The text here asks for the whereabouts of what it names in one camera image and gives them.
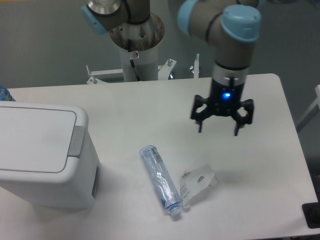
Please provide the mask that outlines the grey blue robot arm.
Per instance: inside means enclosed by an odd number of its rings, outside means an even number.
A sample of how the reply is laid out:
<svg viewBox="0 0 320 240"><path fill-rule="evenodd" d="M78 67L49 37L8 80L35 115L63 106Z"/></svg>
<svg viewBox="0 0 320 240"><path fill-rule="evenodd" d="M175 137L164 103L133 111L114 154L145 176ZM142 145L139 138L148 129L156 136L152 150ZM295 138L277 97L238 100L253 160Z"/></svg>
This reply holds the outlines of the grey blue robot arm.
<svg viewBox="0 0 320 240"><path fill-rule="evenodd" d="M190 117L198 125L211 116L231 117L239 130L253 121L254 102L242 100L256 41L260 35L259 0L180 0L178 27L216 49L209 96L194 97ZM125 81L158 79L158 65L146 52L162 41L162 20L148 0L89 0L83 17L98 35L109 33L122 50Z"/></svg>

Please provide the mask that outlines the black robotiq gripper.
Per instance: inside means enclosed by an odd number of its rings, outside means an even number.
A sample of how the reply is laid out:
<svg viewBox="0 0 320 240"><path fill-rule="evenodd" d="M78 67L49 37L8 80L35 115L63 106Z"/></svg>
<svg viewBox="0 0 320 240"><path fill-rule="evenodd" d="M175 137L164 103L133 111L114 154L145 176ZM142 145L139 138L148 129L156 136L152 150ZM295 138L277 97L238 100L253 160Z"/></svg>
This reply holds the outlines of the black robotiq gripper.
<svg viewBox="0 0 320 240"><path fill-rule="evenodd" d="M196 94L191 108L190 119L198 125L198 132L202 132L203 121L211 116L232 117L236 122L234 136L245 125L251 125L254 115L254 100L241 101L245 84L232 87L218 83L214 78L211 82L208 98ZM238 110L243 108L246 115L242 116Z"/></svg>

